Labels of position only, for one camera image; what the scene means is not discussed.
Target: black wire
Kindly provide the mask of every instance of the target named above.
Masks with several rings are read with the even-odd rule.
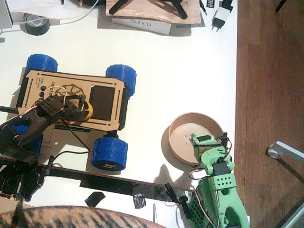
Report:
[[[54,160],[59,157],[60,155],[64,154],[64,153],[74,153],[74,154],[85,154],[85,153],[89,153],[90,152],[90,148],[78,137],[78,135],[76,135],[76,133],[72,130],[72,128],[70,127],[70,125],[65,122],[62,118],[60,119],[64,124],[65,126],[67,126],[67,128],[70,130],[70,132],[81,142],[81,144],[84,145],[84,147],[86,147],[87,151],[86,152],[73,152],[73,151],[63,151],[59,154],[57,154],[54,158]]]
[[[208,228],[210,224],[211,224],[211,222],[208,223],[208,225],[206,226],[206,228]]]

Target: black clamp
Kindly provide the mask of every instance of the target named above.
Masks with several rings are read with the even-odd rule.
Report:
[[[188,207],[188,204],[187,204],[188,197],[187,196],[182,196],[179,199],[177,199],[177,197],[174,193],[174,190],[169,183],[165,184],[165,188],[166,188],[166,193],[170,197],[172,202],[181,204],[182,210],[184,211],[184,213],[186,215],[186,218],[191,219],[192,218],[192,213],[189,210],[189,207]]]
[[[19,161],[33,163],[37,154],[28,146],[44,130],[60,118],[68,121],[81,121],[87,115],[88,104],[81,95],[49,96],[37,104],[36,108],[12,118],[0,126],[0,151],[2,154]],[[16,126],[27,126],[27,130],[18,134]]]

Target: white paper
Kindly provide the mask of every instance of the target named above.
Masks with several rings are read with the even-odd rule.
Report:
[[[49,19],[69,19],[81,17],[89,10],[71,0],[65,0],[64,5],[61,0],[7,0],[7,3],[12,16],[14,13],[29,13]]]
[[[155,20],[113,18],[112,22],[152,32],[162,33],[165,35],[168,35],[171,29],[170,23]]]

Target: cable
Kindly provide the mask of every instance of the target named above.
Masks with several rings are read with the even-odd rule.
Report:
[[[71,17],[71,18],[62,18],[60,20],[66,20],[66,19],[77,19],[75,21],[70,21],[70,22],[67,22],[67,23],[63,23],[61,25],[64,25],[64,24],[69,24],[69,23],[73,23],[73,22],[76,22],[76,21],[79,21],[83,18],[85,18],[87,15],[89,15],[91,13],[91,11],[93,10],[93,8],[97,5],[97,3],[99,2],[99,0],[96,0],[95,4],[89,9],[89,11],[87,13],[85,13],[84,15],[80,15],[80,16],[77,16],[77,17]],[[30,22],[34,22],[34,21],[37,21],[37,20],[44,20],[44,19],[54,19],[54,18],[45,18],[45,17],[41,17],[41,18],[37,18],[37,19],[33,19],[33,20],[28,20],[28,21],[23,21],[23,22],[16,22],[14,23],[15,25],[22,25],[22,24],[27,24],[27,23],[30,23]]]
[[[206,216],[206,218],[208,219],[208,221],[209,221],[213,226],[215,226],[214,223],[212,222],[212,220],[209,218],[207,212],[206,212],[205,209],[203,208],[202,204],[201,204],[200,196],[199,196],[199,193],[198,193],[198,186],[197,186],[196,189],[195,189],[195,195],[196,195],[196,198],[198,198],[199,206],[200,206],[201,210],[203,211],[204,215]]]
[[[191,180],[196,180],[196,181],[202,180],[202,179],[205,178],[205,177],[202,177],[202,178],[194,178],[194,177],[190,176],[190,174],[192,174],[192,173],[194,173],[194,172],[202,171],[202,170],[204,170],[204,168],[196,168],[196,169],[190,171],[190,172],[188,173],[189,178],[190,178]]]
[[[43,99],[45,99],[46,91],[48,89],[51,89],[51,88],[62,88],[62,89],[64,89],[64,91],[66,92],[66,94],[65,94],[65,97],[63,98],[63,105],[65,105],[65,103],[66,103],[66,97],[67,97],[67,90],[64,87],[61,87],[61,86],[51,86],[49,88],[46,88],[45,91],[44,91],[44,93],[43,93]]]
[[[221,216],[221,214],[222,214],[222,211],[221,211],[221,209],[220,209],[220,204],[219,204],[219,191],[218,190],[215,190],[215,194],[216,194],[216,196],[217,196],[217,203],[218,203],[218,209],[219,209],[219,213],[218,213],[218,225],[217,225],[217,228],[219,228],[219,219],[220,219],[220,216]]]
[[[230,151],[231,151],[231,148],[232,148],[232,143],[231,143],[230,139],[228,139],[228,142],[230,142],[230,148],[229,148],[229,150],[228,150],[228,153],[223,157],[223,160],[224,160],[225,158],[227,158],[227,156],[230,154]]]
[[[59,153],[59,154],[57,154],[56,156],[55,156],[55,158],[54,158],[54,160],[56,160],[56,158],[57,157],[59,157],[60,155],[62,155],[62,154],[64,154],[64,153],[74,153],[74,154],[85,154],[85,153],[89,153],[90,152],[90,148],[78,137],[78,135],[76,135],[76,133],[72,130],[72,128],[70,127],[70,125],[67,123],[67,122],[65,122],[62,118],[60,119],[64,124],[65,124],[65,126],[67,126],[68,127],[68,129],[70,130],[70,132],[81,142],[81,144],[83,144],[84,145],[84,147],[86,147],[86,149],[88,150],[88,151],[86,151],[86,152],[73,152],[73,151],[63,151],[63,152],[61,152],[61,153]]]
[[[224,159],[227,158],[227,156],[230,154],[230,151],[231,151],[231,149],[232,149],[232,143],[231,143],[231,141],[230,141],[230,139],[229,139],[228,137],[224,137],[224,136],[221,136],[221,137],[217,138],[217,142],[218,142],[219,140],[222,141],[222,139],[228,139],[228,142],[230,143],[230,148],[228,149],[228,153],[223,157],[223,160],[224,160]]]
[[[30,108],[30,109],[28,109],[27,111],[25,111],[24,113],[22,113],[19,117],[22,118],[22,116],[23,116],[24,114],[26,114],[26,113],[28,113],[28,112],[34,110],[35,108],[37,108],[37,105],[34,106],[34,107],[32,107],[32,108]]]

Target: white wire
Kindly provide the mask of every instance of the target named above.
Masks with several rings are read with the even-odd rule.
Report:
[[[77,19],[77,20],[74,20],[74,21],[70,21],[70,22],[67,22],[67,23],[63,23],[63,24],[61,24],[61,25],[73,23],[73,22],[76,22],[76,21],[79,21],[79,20],[85,18],[87,15],[90,14],[90,12],[93,10],[93,8],[97,5],[98,2],[99,2],[99,0],[96,0],[95,4],[89,9],[89,11],[88,11],[87,13],[83,14],[83,15],[76,16],[76,17],[71,17],[71,18],[62,18],[62,19],[60,19],[60,20]],[[27,23],[30,23],[30,22],[34,22],[34,21],[37,21],[37,20],[44,20],[44,19],[55,19],[55,18],[45,18],[45,17],[41,17],[41,18],[36,18],[36,19],[33,19],[33,20],[28,20],[28,21],[16,22],[16,23],[14,23],[14,25],[22,25],[22,24],[27,24]]]
[[[218,190],[216,190],[216,196],[217,196],[217,203],[218,203],[218,209],[219,209],[219,213],[218,213],[218,225],[217,225],[217,228],[219,228],[219,219],[220,219],[220,216],[221,216],[221,209],[220,209],[220,204],[219,204],[219,191]]]
[[[31,107],[30,109],[28,109],[27,111],[25,111],[24,113],[22,113],[19,117],[22,118],[22,116],[32,110],[34,110],[35,108],[37,108],[37,106]]]
[[[44,93],[43,93],[43,99],[45,98],[46,91],[48,89],[51,89],[51,88],[62,88],[62,89],[64,89],[64,91],[66,92],[66,94],[65,94],[65,97],[63,98],[63,105],[65,105],[65,103],[66,103],[66,97],[67,97],[67,90],[64,87],[61,87],[61,86],[51,86],[49,88],[46,88],[45,91],[44,91]]]

